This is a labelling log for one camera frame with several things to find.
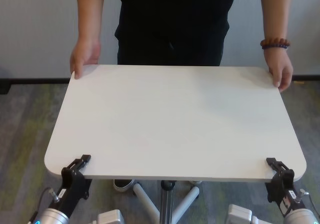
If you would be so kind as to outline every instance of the black baseboard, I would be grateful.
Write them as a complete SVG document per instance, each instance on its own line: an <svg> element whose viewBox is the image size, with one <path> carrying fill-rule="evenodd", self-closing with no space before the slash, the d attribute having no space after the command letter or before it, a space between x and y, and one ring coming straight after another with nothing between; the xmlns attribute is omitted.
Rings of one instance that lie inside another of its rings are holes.
<svg viewBox="0 0 320 224"><path fill-rule="evenodd" d="M68 84L70 78L55 79L0 79L0 95L6 95L11 85Z"/></svg>
<svg viewBox="0 0 320 224"><path fill-rule="evenodd" d="M55 79L0 79L0 94L8 93L11 85L68 84L70 78ZM293 75L292 81L320 81L320 75Z"/></svg>
<svg viewBox="0 0 320 224"><path fill-rule="evenodd" d="M70 78L54 79L8 79L12 85L68 84Z"/></svg>
<svg viewBox="0 0 320 224"><path fill-rule="evenodd" d="M293 75L292 81L319 81L320 75Z"/></svg>

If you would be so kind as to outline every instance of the person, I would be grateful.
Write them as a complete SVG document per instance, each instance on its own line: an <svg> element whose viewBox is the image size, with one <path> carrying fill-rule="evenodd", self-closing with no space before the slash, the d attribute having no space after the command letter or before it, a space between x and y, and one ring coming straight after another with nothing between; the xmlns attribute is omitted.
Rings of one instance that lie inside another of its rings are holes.
<svg viewBox="0 0 320 224"><path fill-rule="evenodd" d="M233 1L121 0L115 32L118 64L218 66ZM104 0L77 0L79 35L70 58L76 79L82 76L83 65L98 63L103 4ZM291 0L261 0L266 40L286 38L290 4ZM293 67L286 49L269 47L264 57L274 85L283 91L290 85ZM113 183L124 191L133 180Z"/></svg>

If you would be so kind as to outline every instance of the beaded bracelet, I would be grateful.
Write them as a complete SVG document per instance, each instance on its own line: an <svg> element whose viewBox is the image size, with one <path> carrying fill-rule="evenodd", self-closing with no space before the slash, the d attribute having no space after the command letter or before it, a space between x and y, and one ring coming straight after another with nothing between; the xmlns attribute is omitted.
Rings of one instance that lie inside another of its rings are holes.
<svg viewBox="0 0 320 224"><path fill-rule="evenodd" d="M260 42L262 49L269 49L269 48L284 48L287 49L290 46L290 42L286 39L265 39Z"/></svg>

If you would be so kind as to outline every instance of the human hand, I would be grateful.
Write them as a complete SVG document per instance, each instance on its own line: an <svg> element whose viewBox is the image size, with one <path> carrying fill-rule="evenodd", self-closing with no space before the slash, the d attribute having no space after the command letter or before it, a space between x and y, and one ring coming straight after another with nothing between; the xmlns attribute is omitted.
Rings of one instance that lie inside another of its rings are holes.
<svg viewBox="0 0 320 224"><path fill-rule="evenodd" d="M70 57L70 72L75 72L75 79L79 79L82 76L84 65L98 64L100 50L99 41L78 39Z"/></svg>
<svg viewBox="0 0 320 224"><path fill-rule="evenodd" d="M274 86L282 92L289 87L294 68L284 48L269 48L264 50L266 64L272 74Z"/></svg>

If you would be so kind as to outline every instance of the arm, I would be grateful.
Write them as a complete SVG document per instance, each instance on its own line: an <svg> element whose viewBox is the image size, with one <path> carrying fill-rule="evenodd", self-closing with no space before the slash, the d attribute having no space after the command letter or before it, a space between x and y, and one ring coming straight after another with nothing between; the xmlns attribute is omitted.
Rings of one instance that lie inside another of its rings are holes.
<svg viewBox="0 0 320 224"><path fill-rule="evenodd" d="M79 35L70 58L70 71L76 79L81 77L83 65L98 63L104 0L77 0L77 5Z"/></svg>
<svg viewBox="0 0 320 224"><path fill-rule="evenodd" d="M261 0L265 38L286 38L291 0ZM293 67L285 49L270 48L264 57L273 75L273 83L280 91L291 82Z"/></svg>
<svg viewBox="0 0 320 224"><path fill-rule="evenodd" d="M79 38L98 40L104 0L77 0L77 3Z"/></svg>

